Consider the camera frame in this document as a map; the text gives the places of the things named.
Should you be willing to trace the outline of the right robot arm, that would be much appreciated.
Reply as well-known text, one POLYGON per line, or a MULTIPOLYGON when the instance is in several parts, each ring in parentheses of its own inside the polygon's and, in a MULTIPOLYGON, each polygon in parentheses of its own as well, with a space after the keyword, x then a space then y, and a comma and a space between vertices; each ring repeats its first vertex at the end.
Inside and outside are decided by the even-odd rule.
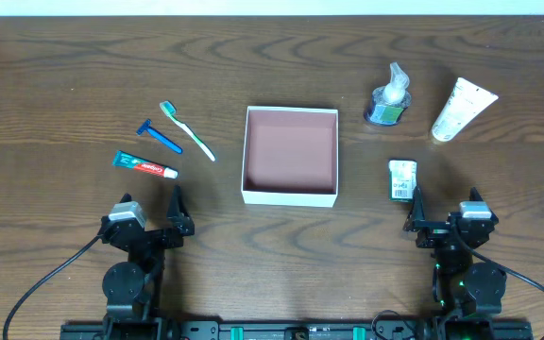
POLYGON ((412 208, 403 229, 416 234, 416 246, 433 251, 433 298, 442 306, 442 315, 431 322, 438 338, 476 319, 488 322, 502 311, 506 274, 495 264, 473 261, 473 250, 489 240, 499 219, 478 191, 472 188, 469 200, 459 204, 445 221, 425 217, 422 193, 413 191, 412 208))

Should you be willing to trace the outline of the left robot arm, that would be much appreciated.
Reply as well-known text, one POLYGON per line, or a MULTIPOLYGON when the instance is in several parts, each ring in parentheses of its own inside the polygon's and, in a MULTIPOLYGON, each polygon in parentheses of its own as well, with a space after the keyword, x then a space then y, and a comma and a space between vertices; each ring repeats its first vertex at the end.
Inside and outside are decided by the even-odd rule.
POLYGON ((103 216, 97 235, 104 244, 125 251, 127 260, 113 265, 102 280, 108 324, 145 324, 159 309, 165 251, 183 246, 195 223, 175 186, 166 213, 168 226, 147 230, 140 204, 126 194, 103 216))

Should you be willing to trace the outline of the clear pump soap bottle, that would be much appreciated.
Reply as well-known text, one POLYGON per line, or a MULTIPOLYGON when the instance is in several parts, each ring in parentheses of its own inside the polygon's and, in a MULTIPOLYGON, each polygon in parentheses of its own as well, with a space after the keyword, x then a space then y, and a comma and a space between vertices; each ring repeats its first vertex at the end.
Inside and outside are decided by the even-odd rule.
POLYGON ((395 126, 411 105, 412 96, 408 92, 410 78, 396 62, 392 62, 389 69, 389 82, 372 92, 370 104, 364 113, 369 124, 395 126))

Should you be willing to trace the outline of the white lotion tube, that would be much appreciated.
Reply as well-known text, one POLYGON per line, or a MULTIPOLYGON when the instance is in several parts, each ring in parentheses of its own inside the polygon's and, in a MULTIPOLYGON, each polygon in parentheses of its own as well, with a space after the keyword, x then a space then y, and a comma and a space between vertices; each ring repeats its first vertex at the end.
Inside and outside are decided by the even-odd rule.
POLYGON ((451 141, 498 98, 496 94, 458 77, 447 103, 432 126, 432 137, 441 143, 451 141))

